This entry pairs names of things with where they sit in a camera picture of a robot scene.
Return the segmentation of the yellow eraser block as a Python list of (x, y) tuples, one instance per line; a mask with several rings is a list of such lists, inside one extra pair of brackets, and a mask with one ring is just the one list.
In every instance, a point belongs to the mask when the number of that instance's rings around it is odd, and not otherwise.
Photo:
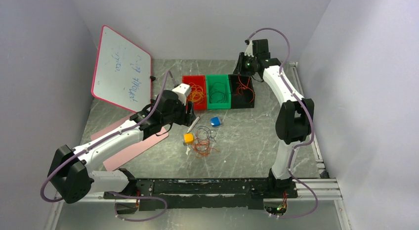
[(183, 145), (187, 146), (194, 142), (195, 138), (192, 133), (186, 133), (183, 135)]

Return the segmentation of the black plastic bin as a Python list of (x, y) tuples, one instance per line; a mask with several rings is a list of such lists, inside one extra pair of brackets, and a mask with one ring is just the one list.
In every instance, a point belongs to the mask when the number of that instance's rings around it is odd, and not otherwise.
[(255, 93), (251, 77), (228, 75), (231, 92), (231, 109), (254, 108)]

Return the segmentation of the green plastic bin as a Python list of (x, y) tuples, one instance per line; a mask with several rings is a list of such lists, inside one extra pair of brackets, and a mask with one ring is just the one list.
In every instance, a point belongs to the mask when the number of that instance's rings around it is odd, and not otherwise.
[(205, 75), (207, 86), (207, 109), (230, 109), (231, 92), (228, 75)]

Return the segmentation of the red plastic bin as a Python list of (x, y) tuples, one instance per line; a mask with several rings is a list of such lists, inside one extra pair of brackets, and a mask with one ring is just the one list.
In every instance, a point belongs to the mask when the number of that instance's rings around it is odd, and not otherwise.
[(184, 75), (182, 82), (191, 87), (187, 101), (194, 102), (195, 110), (207, 110), (207, 86), (205, 75)]

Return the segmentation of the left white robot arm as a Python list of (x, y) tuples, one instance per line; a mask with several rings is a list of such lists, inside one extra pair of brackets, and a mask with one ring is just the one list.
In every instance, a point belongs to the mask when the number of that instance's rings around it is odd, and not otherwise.
[(162, 91), (141, 111), (120, 126), (83, 145), (63, 145), (55, 151), (47, 182), (60, 194), (59, 201), (75, 203), (89, 193), (118, 192), (124, 198), (136, 194), (134, 176), (126, 170), (98, 171), (97, 167), (121, 150), (151, 136), (161, 136), (166, 125), (190, 126), (195, 120), (194, 104), (187, 100), (191, 88), (180, 84)]

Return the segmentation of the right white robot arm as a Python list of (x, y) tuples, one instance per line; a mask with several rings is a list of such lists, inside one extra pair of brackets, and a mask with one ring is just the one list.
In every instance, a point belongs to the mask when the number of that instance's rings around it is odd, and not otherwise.
[(249, 77), (258, 74), (281, 106), (275, 123), (280, 140), (275, 162), (265, 180), (250, 180), (250, 193), (253, 198), (296, 197), (292, 168), (297, 151), (312, 134), (314, 102), (291, 84), (283, 63), (271, 57), (267, 39), (247, 39), (245, 43), (247, 48), (239, 54), (233, 73)]

